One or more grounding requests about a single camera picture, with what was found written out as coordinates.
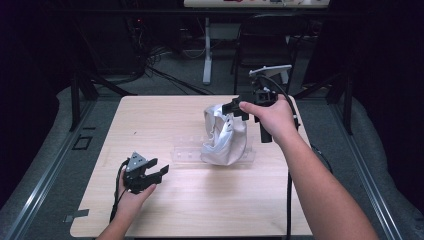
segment gray carpet floor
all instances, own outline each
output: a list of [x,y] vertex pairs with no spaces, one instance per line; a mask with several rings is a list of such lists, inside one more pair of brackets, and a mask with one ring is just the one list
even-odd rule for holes
[[[204,55],[193,58],[187,55],[165,53],[160,56],[154,67],[178,79],[203,87],[214,94],[231,94],[233,76],[230,75],[231,61],[234,54],[231,44],[219,43],[213,49],[212,83],[202,85]],[[313,44],[303,43],[295,69],[291,95],[302,90],[301,81],[308,64]],[[191,56],[198,52],[187,52]],[[136,81],[121,84],[121,88],[139,95],[181,95],[185,94],[169,81],[146,74]],[[120,76],[108,76],[110,81],[119,80]],[[58,94],[60,110],[55,124],[40,149],[33,164],[23,177],[9,201],[0,211],[0,239],[73,239],[69,230],[72,222],[64,221],[67,215],[78,210],[78,206],[91,176],[97,157],[106,138],[109,126],[119,105],[120,97],[109,89],[97,85],[100,97],[95,102],[81,98],[84,112],[80,127],[73,133],[71,127],[70,89]],[[300,114],[310,142],[320,149],[333,168],[334,175],[354,196],[370,218],[380,239],[424,239],[422,226],[417,219],[422,215],[396,190],[387,173],[387,163],[381,142],[362,105],[354,100],[352,110],[353,136],[346,137],[340,127],[340,105],[328,105],[322,89],[307,99],[297,101]],[[72,150],[75,136],[88,136],[92,140],[86,150]],[[374,202],[370,199],[367,188],[358,174],[355,154],[352,152],[353,140],[360,150],[372,178],[378,187],[399,235],[394,238],[382,224]],[[39,205],[32,209],[28,218],[23,213],[31,205],[31,194],[39,186],[52,163],[60,158],[61,164],[55,166],[52,184],[45,189],[46,195],[39,199]],[[312,236],[298,236],[294,239],[313,239]]]

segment white desk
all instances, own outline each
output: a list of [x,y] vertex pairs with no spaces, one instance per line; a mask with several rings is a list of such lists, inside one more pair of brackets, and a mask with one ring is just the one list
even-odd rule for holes
[[[172,160],[175,136],[205,135],[203,110],[234,96],[132,96],[117,109],[80,210],[74,237],[96,237],[108,225],[120,164],[137,151],[169,164],[168,174],[127,232],[131,237],[281,236],[286,234],[287,165],[275,143],[261,143],[259,124],[247,122],[256,152],[253,163],[219,167],[198,159]],[[300,133],[308,141],[303,128]],[[293,189],[292,234],[311,235]]]
[[[270,0],[243,0],[224,1],[224,0],[184,0],[184,6],[190,8],[313,8],[325,9],[328,7],[330,0],[283,0],[282,2],[272,3]],[[209,18],[206,18],[205,24],[205,67],[203,71],[203,84],[211,83],[212,71],[212,54],[210,49],[211,26]]]

